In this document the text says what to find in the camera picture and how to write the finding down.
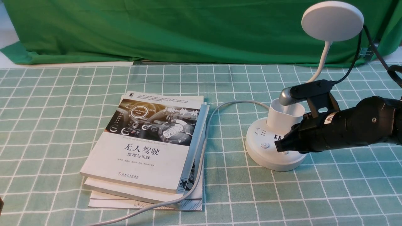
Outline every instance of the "white cable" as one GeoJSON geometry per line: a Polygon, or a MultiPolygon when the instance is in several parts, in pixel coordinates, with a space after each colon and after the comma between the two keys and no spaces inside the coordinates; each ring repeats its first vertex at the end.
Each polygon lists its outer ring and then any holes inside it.
{"type": "Polygon", "coordinates": [[[328,55],[329,52],[329,47],[331,46],[332,42],[331,41],[325,41],[325,46],[324,46],[324,50],[322,51],[321,54],[321,59],[320,59],[320,63],[318,65],[317,71],[316,73],[310,78],[310,80],[308,80],[307,82],[312,82],[314,80],[316,80],[318,78],[318,76],[321,74],[321,71],[324,67],[325,64],[325,59],[328,55]]]}
{"type": "Polygon", "coordinates": [[[176,200],[172,200],[172,201],[167,201],[167,202],[162,202],[162,203],[157,203],[157,204],[154,204],[154,205],[150,205],[150,206],[148,206],[147,208],[143,208],[143,209],[141,209],[141,210],[136,211],[135,213],[129,214],[129,215],[124,216],[124,217],[121,217],[121,218],[117,218],[117,219],[114,219],[114,220],[108,220],[108,221],[104,221],[104,222],[99,222],[99,223],[95,223],[95,224],[90,224],[90,225],[88,225],[88,226],[101,226],[101,225],[113,224],[113,223],[116,223],[116,222],[119,222],[119,221],[122,221],[122,220],[125,220],[125,219],[128,219],[128,218],[134,217],[134,216],[136,216],[136,215],[138,215],[138,214],[140,214],[140,213],[144,213],[144,212],[146,212],[146,211],[148,211],[148,210],[152,210],[152,209],[155,209],[155,208],[158,208],[158,207],[162,207],[162,206],[166,206],[166,205],[176,204],[176,203],[179,203],[179,202],[181,202],[181,201],[187,199],[187,198],[194,192],[195,188],[196,188],[197,185],[198,185],[198,182],[200,181],[200,176],[201,176],[202,167],[203,167],[203,161],[204,161],[205,147],[206,147],[207,139],[208,139],[209,125],[211,124],[212,116],[213,116],[214,113],[215,113],[219,108],[221,108],[222,106],[228,105],[228,104],[236,104],[236,103],[254,103],[254,104],[263,106],[263,107],[265,107],[266,109],[269,110],[269,107],[268,107],[267,105],[261,103],[261,102],[243,100],[243,101],[229,101],[229,102],[223,103],[223,104],[219,105],[219,106],[212,112],[211,116],[209,117],[208,123],[206,124],[205,138],[204,138],[204,143],[203,143],[203,147],[202,147],[202,151],[201,151],[201,157],[200,157],[200,160],[199,160],[199,161],[200,161],[200,164],[199,164],[199,166],[198,166],[197,177],[196,177],[196,180],[195,180],[195,183],[194,183],[193,187],[191,188],[191,190],[190,190],[187,194],[185,194],[183,197],[181,197],[181,198],[179,198],[179,199],[176,199],[176,200]]]}

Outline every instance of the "stack of books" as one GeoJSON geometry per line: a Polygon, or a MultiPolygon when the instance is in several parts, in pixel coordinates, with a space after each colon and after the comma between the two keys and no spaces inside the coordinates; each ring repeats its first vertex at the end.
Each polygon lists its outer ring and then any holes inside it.
{"type": "MultiPolygon", "coordinates": [[[[183,197],[202,164],[208,111],[203,96],[123,95],[80,170],[89,206],[141,209],[183,197]]],[[[187,200],[158,209],[202,211],[202,176],[187,200]]]]}

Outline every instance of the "green checkered tablecloth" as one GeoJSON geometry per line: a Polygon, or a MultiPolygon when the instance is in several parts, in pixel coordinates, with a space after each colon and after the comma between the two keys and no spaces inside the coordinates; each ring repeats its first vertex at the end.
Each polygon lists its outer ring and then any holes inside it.
{"type": "MultiPolygon", "coordinates": [[[[203,95],[214,109],[234,99],[269,104],[315,68],[286,65],[148,65],[0,70],[1,226],[81,226],[134,210],[88,208],[78,173],[127,90],[203,95]]],[[[325,69],[335,80],[345,69],[325,69]]],[[[332,91],[342,109],[399,88],[378,63],[355,68],[332,91]]],[[[262,107],[231,105],[214,118],[202,212],[149,211],[115,226],[400,226],[402,147],[373,145],[308,154],[294,171],[258,166],[245,152],[262,107]]]]}

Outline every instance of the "white lamp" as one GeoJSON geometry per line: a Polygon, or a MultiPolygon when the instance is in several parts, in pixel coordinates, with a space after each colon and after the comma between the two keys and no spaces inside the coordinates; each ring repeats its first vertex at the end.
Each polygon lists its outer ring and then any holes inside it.
{"type": "MultiPolygon", "coordinates": [[[[332,42],[355,37],[362,30],[363,22],[362,13],[345,2],[321,2],[305,11],[301,21],[303,30],[325,42],[317,72],[307,82],[320,75],[332,42]]],[[[295,151],[277,152],[275,140],[281,139],[291,126],[300,122],[304,113],[305,109],[299,103],[282,106],[278,99],[273,100],[268,117],[255,121],[247,131],[246,150],[250,157],[257,164],[275,171],[298,167],[306,155],[295,151]]]]}
{"type": "Polygon", "coordinates": [[[355,37],[364,25],[363,14],[358,8],[338,1],[320,2],[309,7],[301,20],[302,28],[308,35],[325,42],[318,69],[307,82],[320,75],[332,42],[355,37]]]}

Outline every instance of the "green cloth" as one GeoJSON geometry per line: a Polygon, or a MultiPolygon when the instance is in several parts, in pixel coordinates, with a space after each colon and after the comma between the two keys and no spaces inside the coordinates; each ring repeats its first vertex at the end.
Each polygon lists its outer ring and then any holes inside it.
{"type": "MultiPolygon", "coordinates": [[[[324,47],[300,23],[317,0],[3,1],[20,42],[1,51],[16,64],[151,60],[313,66],[324,47]]],[[[346,2],[362,11],[373,37],[382,33],[381,54],[396,50],[401,1],[346,2]]],[[[357,37],[333,43],[327,65],[349,66],[356,45],[357,37]]]]}

